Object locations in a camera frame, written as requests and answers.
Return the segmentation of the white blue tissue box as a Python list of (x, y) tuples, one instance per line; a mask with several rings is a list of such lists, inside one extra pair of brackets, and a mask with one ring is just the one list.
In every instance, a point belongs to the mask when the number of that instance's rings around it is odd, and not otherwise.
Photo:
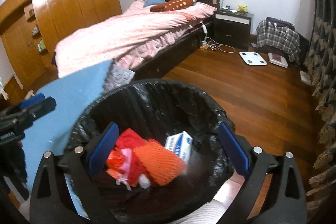
[(168, 136), (165, 142), (165, 149), (173, 152), (185, 164), (189, 162), (193, 138), (187, 131)]

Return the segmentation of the orange foam net sheet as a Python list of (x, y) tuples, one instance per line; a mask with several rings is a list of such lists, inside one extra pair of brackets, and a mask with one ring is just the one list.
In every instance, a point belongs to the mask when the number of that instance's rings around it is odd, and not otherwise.
[(177, 155), (154, 139), (134, 148), (133, 152), (150, 178), (159, 186), (171, 183), (185, 168), (185, 163)]

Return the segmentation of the red glove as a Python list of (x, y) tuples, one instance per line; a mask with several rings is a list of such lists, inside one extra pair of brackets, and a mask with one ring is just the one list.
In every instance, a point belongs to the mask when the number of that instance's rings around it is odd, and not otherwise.
[(119, 149), (134, 149), (143, 145), (146, 145), (146, 140), (142, 139), (142, 137), (131, 128), (126, 129), (116, 141), (116, 147)]

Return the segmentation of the black lined trash bin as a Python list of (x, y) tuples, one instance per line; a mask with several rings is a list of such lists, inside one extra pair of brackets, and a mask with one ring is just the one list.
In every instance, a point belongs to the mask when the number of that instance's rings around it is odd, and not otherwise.
[(104, 94), (75, 122), (65, 153), (87, 145), (110, 123), (120, 132), (109, 155), (131, 153), (129, 171), (109, 166), (94, 179), (120, 223), (168, 223), (208, 204), (233, 174), (219, 125), (235, 125), (201, 89), (141, 80)]

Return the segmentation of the orange foam net strip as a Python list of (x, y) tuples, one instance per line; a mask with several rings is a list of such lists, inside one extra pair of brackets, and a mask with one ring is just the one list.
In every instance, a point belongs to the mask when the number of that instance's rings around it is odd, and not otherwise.
[(107, 173), (115, 180), (127, 182), (131, 187), (138, 185), (138, 178), (143, 173), (142, 166), (130, 148), (114, 147), (106, 160)]

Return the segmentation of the blue table cloth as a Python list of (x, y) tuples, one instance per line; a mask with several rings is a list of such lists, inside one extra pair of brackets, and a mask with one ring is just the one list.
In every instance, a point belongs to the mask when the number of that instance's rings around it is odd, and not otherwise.
[(32, 191), (34, 178), (43, 154), (64, 154), (74, 123), (84, 109), (103, 92), (103, 84), (110, 66), (109, 61), (82, 69), (57, 79), (38, 90), (56, 100), (56, 108), (36, 120), (25, 131), (22, 140), (25, 153), (27, 188)]

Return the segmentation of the small white crumpled paper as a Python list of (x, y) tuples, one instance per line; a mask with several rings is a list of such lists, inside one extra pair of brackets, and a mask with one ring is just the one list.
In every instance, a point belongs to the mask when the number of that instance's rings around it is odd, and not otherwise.
[(144, 173), (139, 176), (138, 184), (143, 189), (148, 189), (151, 186), (150, 180), (147, 178), (147, 176)]

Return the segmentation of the white bathroom scale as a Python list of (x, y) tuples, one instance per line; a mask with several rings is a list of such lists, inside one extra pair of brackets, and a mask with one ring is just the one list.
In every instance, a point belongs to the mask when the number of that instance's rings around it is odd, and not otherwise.
[(239, 52), (239, 56), (246, 65), (266, 66), (267, 62), (257, 52)]

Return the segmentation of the white book on floor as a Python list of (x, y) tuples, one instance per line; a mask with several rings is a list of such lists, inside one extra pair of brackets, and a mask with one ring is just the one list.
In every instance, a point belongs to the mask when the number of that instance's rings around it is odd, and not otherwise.
[(288, 63), (285, 57), (280, 56), (276, 53), (268, 52), (268, 59), (271, 64), (280, 66), (282, 68), (287, 68)]

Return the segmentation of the patterned curtain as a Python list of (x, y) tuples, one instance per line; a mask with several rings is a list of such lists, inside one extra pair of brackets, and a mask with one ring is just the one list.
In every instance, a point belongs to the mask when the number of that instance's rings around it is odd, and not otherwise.
[(305, 66), (314, 87), (316, 111), (324, 125), (318, 142), (324, 145), (313, 165), (306, 193), (308, 223), (335, 223), (335, 0), (315, 0), (315, 19)]

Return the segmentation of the bed with pink duvet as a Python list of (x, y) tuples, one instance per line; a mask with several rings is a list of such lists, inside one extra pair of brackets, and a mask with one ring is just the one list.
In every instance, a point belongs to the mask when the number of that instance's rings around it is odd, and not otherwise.
[(178, 11), (151, 12), (143, 1), (135, 1), (123, 14), (81, 28), (60, 40), (55, 47), (58, 77), (107, 60), (133, 69), (174, 45), (215, 11), (215, 7), (197, 2)]

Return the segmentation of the plaid cloth pile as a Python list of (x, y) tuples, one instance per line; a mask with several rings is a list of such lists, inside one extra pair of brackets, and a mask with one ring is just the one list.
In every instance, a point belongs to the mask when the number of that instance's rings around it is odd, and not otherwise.
[(256, 34), (259, 48), (264, 46), (276, 48), (286, 53), (291, 63), (300, 64), (300, 38), (293, 24), (267, 17), (258, 24)]

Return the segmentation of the black nightstand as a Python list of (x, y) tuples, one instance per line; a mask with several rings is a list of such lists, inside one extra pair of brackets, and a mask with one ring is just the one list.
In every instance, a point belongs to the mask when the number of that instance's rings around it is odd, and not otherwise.
[(247, 51), (253, 14), (218, 10), (214, 13), (214, 40)]

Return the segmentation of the yellow plush toy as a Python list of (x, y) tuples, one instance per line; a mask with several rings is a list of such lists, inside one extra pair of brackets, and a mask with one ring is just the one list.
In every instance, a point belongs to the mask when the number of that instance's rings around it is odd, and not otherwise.
[(248, 13), (247, 6), (246, 5), (238, 5), (237, 12), (241, 13), (241, 14), (247, 14)]

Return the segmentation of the left blue pillow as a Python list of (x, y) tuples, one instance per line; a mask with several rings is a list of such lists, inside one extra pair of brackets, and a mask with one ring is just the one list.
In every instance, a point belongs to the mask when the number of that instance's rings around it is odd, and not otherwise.
[(163, 4), (165, 3), (166, 0), (146, 0), (143, 8), (146, 8), (148, 6), (152, 6), (152, 5), (159, 5), (159, 4)]

